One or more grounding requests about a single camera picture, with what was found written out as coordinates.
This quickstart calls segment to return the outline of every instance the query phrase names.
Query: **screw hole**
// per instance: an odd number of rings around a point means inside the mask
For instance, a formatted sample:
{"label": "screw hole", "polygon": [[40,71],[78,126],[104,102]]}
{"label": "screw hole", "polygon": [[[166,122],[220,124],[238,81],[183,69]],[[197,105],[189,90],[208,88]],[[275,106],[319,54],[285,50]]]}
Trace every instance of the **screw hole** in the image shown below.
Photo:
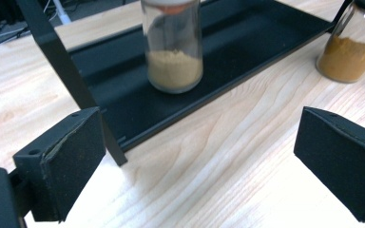
{"label": "screw hole", "polygon": [[29,155],[37,155],[37,154],[40,154],[40,150],[38,150],[38,149],[34,149],[34,150],[31,150],[31,151],[29,151]]}

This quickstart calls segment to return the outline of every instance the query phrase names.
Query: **beige powder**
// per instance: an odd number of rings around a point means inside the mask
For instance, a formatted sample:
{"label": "beige powder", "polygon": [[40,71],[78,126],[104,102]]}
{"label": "beige powder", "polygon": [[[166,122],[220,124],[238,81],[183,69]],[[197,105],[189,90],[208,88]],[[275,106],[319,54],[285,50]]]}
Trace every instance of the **beige powder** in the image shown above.
{"label": "beige powder", "polygon": [[149,81],[160,90],[184,92],[202,76],[202,59],[182,51],[151,51],[147,54]]}
{"label": "beige powder", "polygon": [[319,58],[317,68],[336,81],[355,82],[365,71],[365,44],[334,36]]}

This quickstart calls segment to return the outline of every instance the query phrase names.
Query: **light wood surface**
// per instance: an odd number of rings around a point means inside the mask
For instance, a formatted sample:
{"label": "light wood surface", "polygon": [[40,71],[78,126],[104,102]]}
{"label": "light wood surface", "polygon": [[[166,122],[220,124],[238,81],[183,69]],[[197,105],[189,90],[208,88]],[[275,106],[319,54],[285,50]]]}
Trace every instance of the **light wood surface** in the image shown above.
{"label": "light wood surface", "polygon": [[[282,0],[332,20],[340,0]],[[57,29],[67,48],[141,23],[139,3]],[[365,127],[365,77],[320,76],[328,35],[129,151],[107,154],[65,223],[29,227],[365,227],[294,156],[305,105]],[[0,46],[0,166],[78,110],[31,37]]]}

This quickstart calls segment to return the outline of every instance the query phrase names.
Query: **black tray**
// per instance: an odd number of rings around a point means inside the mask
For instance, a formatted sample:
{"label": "black tray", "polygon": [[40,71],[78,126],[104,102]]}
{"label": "black tray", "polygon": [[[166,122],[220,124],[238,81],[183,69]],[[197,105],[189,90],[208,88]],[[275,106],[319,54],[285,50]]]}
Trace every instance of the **black tray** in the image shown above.
{"label": "black tray", "polygon": [[[101,108],[107,147],[114,148],[109,151],[125,152],[331,30],[350,1],[334,22],[276,1],[202,3],[203,76],[180,95],[162,93],[148,82],[142,27],[76,48],[69,52],[70,61],[59,38],[48,38],[54,30],[36,23],[35,10],[27,9],[31,2],[18,4],[29,14],[37,44],[78,105]],[[118,164],[125,162],[122,152],[111,155]]]}

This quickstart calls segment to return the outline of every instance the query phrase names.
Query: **table surface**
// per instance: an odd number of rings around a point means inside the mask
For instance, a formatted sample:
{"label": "table surface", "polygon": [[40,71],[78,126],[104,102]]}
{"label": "table surface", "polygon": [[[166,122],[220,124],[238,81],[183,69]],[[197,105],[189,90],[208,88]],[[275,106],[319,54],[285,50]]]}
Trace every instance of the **table surface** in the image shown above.
{"label": "table surface", "polygon": [[[340,0],[281,2],[332,20]],[[133,3],[57,28],[67,48],[141,23]],[[365,227],[294,155],[301,110],[335,112],[365,127],[365,77],[322,77],[325,34],[126,153],[108,154],[67,221],[29,227]],[[31,37],[0,46],[0,167],[77,111]]]}

